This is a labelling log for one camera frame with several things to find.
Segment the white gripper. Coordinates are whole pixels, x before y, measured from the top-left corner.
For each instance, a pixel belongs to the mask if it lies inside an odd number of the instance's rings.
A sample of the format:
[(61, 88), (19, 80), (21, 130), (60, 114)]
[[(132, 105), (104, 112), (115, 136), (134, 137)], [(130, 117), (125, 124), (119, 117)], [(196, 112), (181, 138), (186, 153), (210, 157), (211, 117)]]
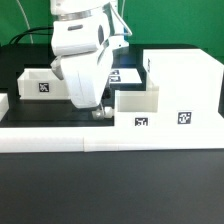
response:
[(58, 79), (64, 80), (76, 108), (97, 107), (102, 112), (103, 99), (111, 97), (111, 88), (105, 87), (113, 63), (111, 49), (102, 52), (58, 56), (51, 63), (52, 72)]

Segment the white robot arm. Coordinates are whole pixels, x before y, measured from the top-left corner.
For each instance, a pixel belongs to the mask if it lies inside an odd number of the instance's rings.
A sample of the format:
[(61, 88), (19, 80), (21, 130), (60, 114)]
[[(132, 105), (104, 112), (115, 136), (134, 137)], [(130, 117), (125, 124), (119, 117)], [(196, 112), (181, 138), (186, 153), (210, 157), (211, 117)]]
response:
[(113, 64), (113, 51), (131, 29), (111, 0), (50, 0), (53, 73), (66, 83), (77, 108), (100, 104)]

